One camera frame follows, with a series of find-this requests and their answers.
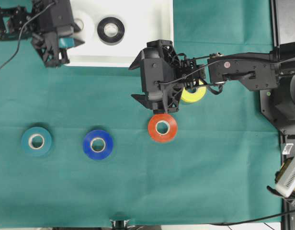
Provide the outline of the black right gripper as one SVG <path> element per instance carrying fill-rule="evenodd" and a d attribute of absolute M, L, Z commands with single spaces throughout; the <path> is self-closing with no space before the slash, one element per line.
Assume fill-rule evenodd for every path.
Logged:
<path fill-rule="evenodd" d="M 144 95 L 131 96 L 155 114 L 177 112 L 184 89 L 194 92 L 204 87 L 203 66 L 197 64 L 195 58 L 177 54 L 169 40 L 148 42 L 128 69 L 139 67 Z"/>

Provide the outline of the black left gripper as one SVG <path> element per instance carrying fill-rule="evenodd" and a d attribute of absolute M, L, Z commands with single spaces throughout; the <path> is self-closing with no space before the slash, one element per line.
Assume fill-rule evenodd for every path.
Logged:
<path fill-rule="evenodd" d="M 74 22 L 69 0 L 32 1 L 34 31 L 32 41 L 34 49 L 49 68 L 68 64 L 67 49 L 78 47 L 84 41 L 72 38 L 81 28 Z"/>

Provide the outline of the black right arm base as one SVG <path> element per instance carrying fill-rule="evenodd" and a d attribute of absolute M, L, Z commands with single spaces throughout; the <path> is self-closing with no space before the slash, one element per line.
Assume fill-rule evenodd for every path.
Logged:
<path fill-rule="evenodd" d="M 295 75 L 280 79 L 278 88 L 260 91 L 261 113 L 284 135 L 295 135 Z"/>

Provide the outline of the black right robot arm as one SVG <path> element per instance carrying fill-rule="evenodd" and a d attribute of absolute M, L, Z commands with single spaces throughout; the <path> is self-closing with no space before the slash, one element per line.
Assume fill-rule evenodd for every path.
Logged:
<path fill-rule="evenodd" d="M 277 88 L 280 78 L 295 75 L 295 42 L 269 53 L 215 53 L 205 59 L 207 64 L 199 65 L 176 53 L 170 40 L 148 42 L 129 67 L 140 69 L 143 92 L 132 97 L 154 114 L 170 114 L 179 110 L 183 92 L 205 88 L 217 95 L 227 81 L 239 81 L 249 91 Z"/>

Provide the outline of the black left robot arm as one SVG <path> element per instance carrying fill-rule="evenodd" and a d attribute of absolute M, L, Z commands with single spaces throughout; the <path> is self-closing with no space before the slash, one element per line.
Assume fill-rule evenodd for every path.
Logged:
<path fill-rule="evenodd" d="M 67 50 L 85 43 L 75 38 L 80 31 L 69 0 L 34 0 L 31 11 L 24 6 L 0 7 L 0 41 L 30 38 L 48 68 L 70 63 Z"/>

